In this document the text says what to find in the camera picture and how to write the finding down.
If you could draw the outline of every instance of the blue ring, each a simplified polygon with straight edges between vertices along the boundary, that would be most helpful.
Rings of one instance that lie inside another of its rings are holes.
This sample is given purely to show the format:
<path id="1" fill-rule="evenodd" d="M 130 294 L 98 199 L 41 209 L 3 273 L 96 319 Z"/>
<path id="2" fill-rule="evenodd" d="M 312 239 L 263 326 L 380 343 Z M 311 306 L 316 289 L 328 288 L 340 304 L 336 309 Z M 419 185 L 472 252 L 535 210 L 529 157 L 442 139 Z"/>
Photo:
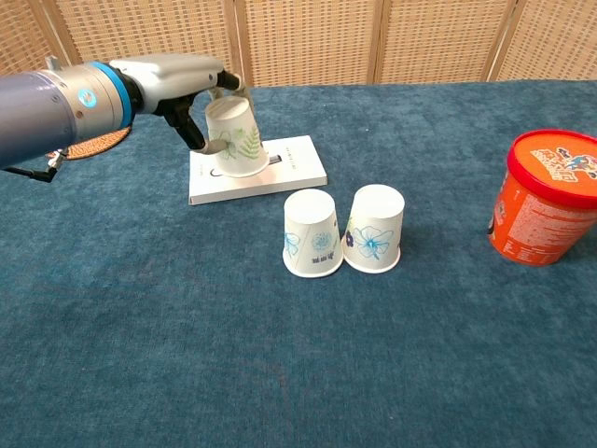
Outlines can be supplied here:
<path id="1" fill-rule="evenodd" d="M 126 87 L 124 87 L 124 83 L 109 65 L 106 65 L 105 63 L 90 63 L 90 65 L 102 70 L 102 72 L 110 78 L 114 87 L 116 87 L 118 95 L 120 96 L 120 102 L 122 103 L 122 122 L 120 123 L 119 129 L 126 128 L 132 121 L 132 108 L 131 98 L 129 97 Z"/>

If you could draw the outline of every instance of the printed label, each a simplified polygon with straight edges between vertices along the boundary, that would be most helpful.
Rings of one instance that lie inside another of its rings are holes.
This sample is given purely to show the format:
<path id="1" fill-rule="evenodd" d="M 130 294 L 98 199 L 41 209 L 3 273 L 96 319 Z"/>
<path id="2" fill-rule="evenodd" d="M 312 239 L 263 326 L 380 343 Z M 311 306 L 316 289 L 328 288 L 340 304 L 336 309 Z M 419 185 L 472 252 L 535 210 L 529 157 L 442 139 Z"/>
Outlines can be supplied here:
<path id="1" fill-rule="evenodd" d="M 583 172 L 591 179 L 597 179 L 597 159 L 593 156 L 572 156 L 565 147 L 558 147 L 556 151 L 536 149 L 531 154 L 545 166 L 553 180 L 578 182 L 575 172 Z"/>

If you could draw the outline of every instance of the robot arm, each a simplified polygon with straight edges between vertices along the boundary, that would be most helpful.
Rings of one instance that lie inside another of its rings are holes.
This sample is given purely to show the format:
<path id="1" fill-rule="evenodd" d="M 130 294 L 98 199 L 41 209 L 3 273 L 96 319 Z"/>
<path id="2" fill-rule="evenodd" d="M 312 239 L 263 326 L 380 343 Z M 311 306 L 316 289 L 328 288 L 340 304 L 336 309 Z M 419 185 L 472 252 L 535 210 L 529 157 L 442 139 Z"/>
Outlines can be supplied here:
<path id="1" fill-rule="evenodd" d="M 213 154 L 226 144 L 203 138 L 188 113 L 195 96 L 223 88 L 253 107 L 243 81 L 210 56 L 154 54 L 55 68 L 0 78 L 0 168 L 122 129 L 136 114 L 165 117 L 190 149 Z"/>

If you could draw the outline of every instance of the blue flower print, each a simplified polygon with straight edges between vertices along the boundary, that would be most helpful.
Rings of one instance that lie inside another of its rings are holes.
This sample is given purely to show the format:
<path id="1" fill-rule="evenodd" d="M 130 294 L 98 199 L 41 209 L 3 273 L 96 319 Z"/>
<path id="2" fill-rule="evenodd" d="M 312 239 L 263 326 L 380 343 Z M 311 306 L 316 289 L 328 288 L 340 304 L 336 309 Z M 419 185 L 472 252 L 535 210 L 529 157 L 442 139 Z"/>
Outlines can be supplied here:
<path id="1" fill-rule="evenodd" d="M 299 243 L 300 238 L 297 235 L 289 232 L 284 233 L 284 249 L 288 252 L 289 257 L 297 255 L 297 252 L 299 252 Z"/>
<path id="2" fill-rule="evenodd" d="M 332 242 L 332 234 L 329 231 L 323 233 L 316 233 L 312 238 L 313 249 L 323 252 Z"/>
<path id="3" fill-rule="evenodd" d="M 349 247 L 353 247 L 354 246 L 353 235 L 349 231 L 346 231 L 346 235 L 344 235 L 344 237 L 346 238 L 346 245 L 348 245 Z"/>
<path id="4" fill-rule="evenodd" d="M 380 231 L 371 226 L 366 226 L 363 230 L 354 228 L 354 239 L 358 244 L 358 251 L 363 257 L 380 259 L 380 254 L 385 254 L 390 244 L 388 243 L 394 236 L 393 231 Z"/>

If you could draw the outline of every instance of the red lid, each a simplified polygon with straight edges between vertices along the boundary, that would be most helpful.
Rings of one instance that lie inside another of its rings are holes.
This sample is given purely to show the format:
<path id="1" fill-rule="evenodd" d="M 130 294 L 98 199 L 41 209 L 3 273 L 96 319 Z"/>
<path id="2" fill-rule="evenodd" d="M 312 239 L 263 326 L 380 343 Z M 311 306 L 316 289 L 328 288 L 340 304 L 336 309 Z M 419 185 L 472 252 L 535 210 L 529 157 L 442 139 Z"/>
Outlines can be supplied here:
<path id="1" fill-rule="evenodd" d="M 597 210 L 597 139 L 542 129 L 516 139 L 507 168 L 537 196 L 574 208 Z"/>

